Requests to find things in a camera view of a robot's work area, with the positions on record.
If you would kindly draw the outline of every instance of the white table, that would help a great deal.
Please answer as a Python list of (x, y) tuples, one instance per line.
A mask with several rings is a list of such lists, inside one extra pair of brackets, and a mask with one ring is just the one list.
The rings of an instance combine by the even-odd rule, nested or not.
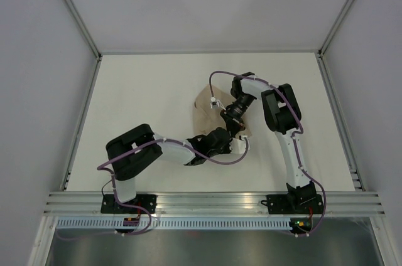
[[(192, 105), (214, 70), (254, 72), (271, 83), (289, 83), (302, 113), (301, 141), (310, 173), (327, 191), (354, 190), (313, 53), (104, 56), (67, 189), (99, 191), (110, 179), (96, 171), (107, 160), (105, 145), (139, 124), (147, 123), (166, 137), (193, 137)], [(216, 75), (213, 84), (229, 93), (231, 80)], [(242, 162), (189, 167), (156, 161), (137, 176), (137, 191), (286, 191), (285, 163), (278, 140), (265, 124), (261, 101), (250, 106), (247, 119), (253, 136)]]

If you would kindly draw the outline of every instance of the gray floor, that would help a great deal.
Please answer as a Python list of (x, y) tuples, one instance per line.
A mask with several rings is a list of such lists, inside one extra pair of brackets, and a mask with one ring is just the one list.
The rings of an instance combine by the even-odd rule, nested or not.
[[(60, 230), (63, 237), (95, 230)], [(140, 236), (54, 239), (48, 265), (383, 265), (367, 222), (325, 220), (309, 238), (277, 231), (153, 230)]]

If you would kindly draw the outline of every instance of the beige fabric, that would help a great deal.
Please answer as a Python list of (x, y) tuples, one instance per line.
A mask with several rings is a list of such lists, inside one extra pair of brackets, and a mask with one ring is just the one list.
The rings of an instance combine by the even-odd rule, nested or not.
[[(217, 100), (220, 100), (224, 106), (228, 106), (233, 103), (234, 97), (228, 95), (227, 93), (221, 91), (219, 88), (212, 86), (214, 89), (214, 95)], [(194, 101), (193, 108), (193, 129), (194, 134), (197, 136), (199, 134), (208, 134), (209, 132), (215, 130), (217, 127), (222, 127), (226, 129), (225, 121), (220, 117), (219, 113), (222, 109), (211, 109), (210, 106), (211, 92), (209, 85), (207, 85), (197, 96)], [(242, 117), (244, 120), (244, 125), (246, 130), (241, 131), (240, 134), (245, 134), (248, 137), (251, 136), (250, 130), (247, 128), (247, 121), (245, 116)]]

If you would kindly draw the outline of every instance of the metal grille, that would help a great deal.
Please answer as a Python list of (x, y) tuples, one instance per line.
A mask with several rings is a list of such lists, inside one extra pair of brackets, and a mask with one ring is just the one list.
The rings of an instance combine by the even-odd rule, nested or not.
[[(128, 229), (124, 218), (116, 217), (60, 217), (57, 228), (112, 228)], [(289, 218), (160, 218), (152, 222), (151, 228), (162, 230), (290, 230)], [(137, 228), (148, 224), (146, 217)]]

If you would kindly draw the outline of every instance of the white wall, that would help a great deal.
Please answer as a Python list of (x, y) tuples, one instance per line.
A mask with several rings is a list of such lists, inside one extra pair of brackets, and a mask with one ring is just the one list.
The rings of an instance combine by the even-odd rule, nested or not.
[(0, 0), (0, 265), (24, 265), (94, 56), (62, 0)]
[(345, 0), (73, 0), (103, 53), (316, 50)]
[(357, 0), (326, 54), (367, 187), (402, 248), (402, 0)]

